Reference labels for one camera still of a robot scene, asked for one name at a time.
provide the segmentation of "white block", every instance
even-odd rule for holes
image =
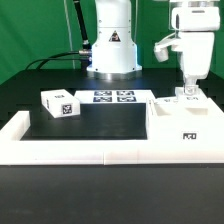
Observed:
[[[220,141],[224,133],[224,113],[210,99],[197,107],[183,103],[146,105],[146,131],[156,141]]]
[[[30,127],[29,111],[18,111],[1,129],[0,141],[19,141]]]
[[[41,92],[42,105],[54,118],[80,115],[80,102],[64,89]]]

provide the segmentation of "white border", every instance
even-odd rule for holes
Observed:
[[[29,125],[29,112],[19,111],[0,131],[0,165],[224,163],[224,143],[213,139],[19,141]]]

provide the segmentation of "black table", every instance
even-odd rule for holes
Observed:
[[[224,80],[210,73],[199,84],[224,109]],[[150,89],[155,97],[165,97],[182,85],[176,69],[145,69],[141,78],[127,81],[90,79],[81,70],[22,71],[0,87],[0,128],[18,110],[29,110],[31,128],[22,140],[146,139],[145,104],[82,104],[80,117],[54,119],[41,105],[40,92]]]
[[[182,77],[176,69],[147,69],[142,78],[122,82],[88,79],[80,71],[71,70],[22,71],[0,86],[1,127],[18,110],[31,111],[34,123],[38,108],[39,113],[46,115],[40,102],[42,90],[64,88],[73,94],[86,89],[151,89],[156,97],[162,97],[173,95],[174,87],[181,85]],[[221,78],[211,73],[208,79],[200,81],[200,87],[223,109]],[[127,118],[130,120],[139,112],[144,115],[144,105],[122,109],[133,109]],[[129,127],[139,125],[138,122],[131,122]],[[122,139],[144,139],[142,123],[139,127],[140,132],[131,134],[123,127]],[[101,135],[85,137],[116,138],[112,134],[110,129]],[[81,137],[76,134],[71,138]],[[1,166],[0,223],[222,224],[223,167],[223,164]]]

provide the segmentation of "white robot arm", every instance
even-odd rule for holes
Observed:
[[[184,89],[176,94],[196,95],[199,91],[197,79],[208,75],[214,45],[214,33],[220,27],[219,0],[170,0],[171,27],[175,38],[164,38],[155,44],[155,55],[159,61],[168,59],[167,47],[179,52],[180,68],[184,76]]]
[[[92,46],[88,76],[129,79],[142,67],[137,64],[137,46],[131,39],[130,0],[95,0],[97,40]]]

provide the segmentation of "black cable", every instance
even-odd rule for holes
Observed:
[[[70,52],[65,52],[65,53],[61,53],[61,54],[56,54],[56,55],[52,55],[49,58],[46,58],[45,60],[42,60],[43,62],[40,63],[36,69],[40,69],[42,68],[48,61],[50,61],[52,58],[59,58],[59,57],[64,57],[64,56],[68,56],[68,55],[75,55],[75,54],[79,54],[78,51],[70,51]]]
[[[35,60],[33,62],[31,62],[30,64],[28,64],[25,68],[25,70],[28,70],[29,67],[37,62],[40,61],[69,61],[69,60],[73,60],[73,61],[88,61],[88,59],[82,59],[82,58],[44,58],[44,59],[38,59]]]

